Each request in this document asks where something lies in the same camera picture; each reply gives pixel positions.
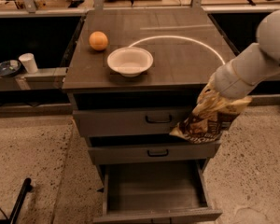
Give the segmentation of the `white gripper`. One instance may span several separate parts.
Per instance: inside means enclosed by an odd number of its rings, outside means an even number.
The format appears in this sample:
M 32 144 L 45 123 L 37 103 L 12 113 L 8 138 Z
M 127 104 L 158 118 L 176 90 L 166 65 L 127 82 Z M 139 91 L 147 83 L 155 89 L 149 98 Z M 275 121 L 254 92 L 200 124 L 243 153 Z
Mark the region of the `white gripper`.
M 259 83 L 256 70 L 235 59 L 221 65 L 212 79 L 214 89 L 221 96 L 230 99 L 244 98 Z

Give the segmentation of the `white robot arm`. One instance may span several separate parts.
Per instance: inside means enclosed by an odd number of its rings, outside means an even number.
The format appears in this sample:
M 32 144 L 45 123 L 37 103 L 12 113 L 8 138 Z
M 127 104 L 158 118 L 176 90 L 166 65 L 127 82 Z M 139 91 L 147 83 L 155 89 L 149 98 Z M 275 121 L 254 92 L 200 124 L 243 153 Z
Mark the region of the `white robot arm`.
M 263 80 L 280 74 L 280 10 L 260 22 L 256 39 L 210 77 L 210 86 L 220 96 L 242 99 Z

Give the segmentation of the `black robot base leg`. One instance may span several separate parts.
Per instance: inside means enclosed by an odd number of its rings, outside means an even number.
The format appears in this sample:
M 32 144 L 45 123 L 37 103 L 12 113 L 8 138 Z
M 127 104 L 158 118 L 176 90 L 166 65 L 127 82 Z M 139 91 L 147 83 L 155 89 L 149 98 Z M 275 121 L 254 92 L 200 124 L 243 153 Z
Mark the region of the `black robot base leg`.
M 7 214 L 0 207 L 0 213 L 4 216 L 3 218 L 0 218 L 0 224 L 17 224 L 17 220 L 18 220 L 22 205 L 24 203 L 25 197 L 28 192 L 32 191 L 32 189 L 33 189 L 32 180 L 30 178 L 25 178 L 22 183 L 20 193 L 19 193 L 17 200 L 11 211 L 11 214 L 9 216 L 7 216 Z

